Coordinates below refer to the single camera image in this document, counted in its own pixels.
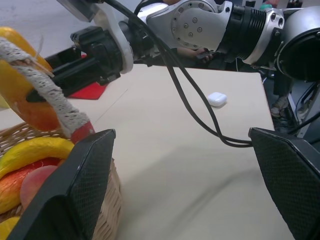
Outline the orange yellow mango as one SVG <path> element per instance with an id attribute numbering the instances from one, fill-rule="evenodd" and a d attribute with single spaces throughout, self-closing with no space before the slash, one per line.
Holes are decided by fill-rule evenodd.
<path id="1" fill-rule="evenodd" d="M 13 28 L 0 26 L 0 37 L 4 37 L 28 54 L 35 56 L 36 50 Z M 37 130 L 53 131 L 60 128 L 57 115 L 47 102 L 28 102 L 26 96 L 33 86 L 16 69 L 0 60 L 0 95 L 10 108 L 27 124 Z"/>

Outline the orange red fruit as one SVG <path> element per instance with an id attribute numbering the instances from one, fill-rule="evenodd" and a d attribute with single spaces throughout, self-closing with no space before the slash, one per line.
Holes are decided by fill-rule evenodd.
<path id="1" fill-rule="evenodd" d="M 14 209 L 21 203 L 20 190 L 22 182 L 29 173 L 40 167 L 59 166 L 63 162 L 64 160 L 62 159 L 47 157 L 9 172 L 2 177 L 0 179 L 0 215 Z"/>

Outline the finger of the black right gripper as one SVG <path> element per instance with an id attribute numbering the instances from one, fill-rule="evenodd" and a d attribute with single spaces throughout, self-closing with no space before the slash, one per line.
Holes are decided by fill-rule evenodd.
<path id="1" fill-rule="evenodd" d="M 61 88 L 65 97 L 69 97 L 99 80 L 101 74 L 99 61 L 84 57 L 55 68 L 51 80 Z"/>
<path id="2" fill-rule="evenodd" d="M 86 53 L 76 47 L 70 47 L 45 58 L 53 72 L 65 72 L 67 70 L 82 71 L 88 68 Z"/>

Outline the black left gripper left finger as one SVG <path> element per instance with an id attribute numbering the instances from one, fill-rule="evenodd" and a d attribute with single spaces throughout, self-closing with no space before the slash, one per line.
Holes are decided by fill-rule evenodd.
<path id="1" fill-rule="evenodd" d="M 116 132 L 79 141 L 43 183 L 7 240 L 92 240 L 108 186 Z"/>

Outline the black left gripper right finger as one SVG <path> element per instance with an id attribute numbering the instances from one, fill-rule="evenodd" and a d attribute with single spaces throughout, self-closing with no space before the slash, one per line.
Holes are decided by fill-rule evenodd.
<path id="1" fill-rule="evenodd" d="M 302 138 L 252 127 L 265 186 L 295 240 L 320 240 L 320 152 Z"/>

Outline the pink peach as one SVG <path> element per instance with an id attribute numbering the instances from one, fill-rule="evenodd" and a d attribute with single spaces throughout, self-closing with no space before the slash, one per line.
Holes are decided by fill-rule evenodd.
<path id="1" fill-rule="evenodd" d="M 47 165 L 39 167 L 29 173 L 20 188 L 20 202 L 23 210 L 25 211 L 31 203 L 45 180 L 57 169 L 55 165 Z"/>

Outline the red mat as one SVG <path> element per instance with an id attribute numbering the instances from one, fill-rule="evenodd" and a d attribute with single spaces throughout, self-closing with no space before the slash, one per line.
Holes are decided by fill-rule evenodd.
<path id="1" fill-rule="evenodd" d="M 107 86 L 108 85 L 99 85 L 95 82 L 71 94 L 69 98 L 81 100 L 98 100 L 105 92 Z"/>

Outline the white earbuds case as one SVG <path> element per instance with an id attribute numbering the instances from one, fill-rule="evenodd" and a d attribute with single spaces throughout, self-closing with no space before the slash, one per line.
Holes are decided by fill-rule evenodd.
<path id="1" fill-rule="evenodd" d="M 220 92 L 213 92 L 207 96 L 208 103 L 215 108 L 223 106 L 227 99 L 227 96 Z"/>

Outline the yellow banana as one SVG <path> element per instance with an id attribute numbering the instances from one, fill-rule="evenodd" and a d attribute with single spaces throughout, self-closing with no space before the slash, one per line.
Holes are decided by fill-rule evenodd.
<path id="1" fill-rule="evenodd" d="M 65 160 L 75 145 L 60 137 L 36 137 L 10 148 L 0 158 L 0 179 L 45 158 Z"/>

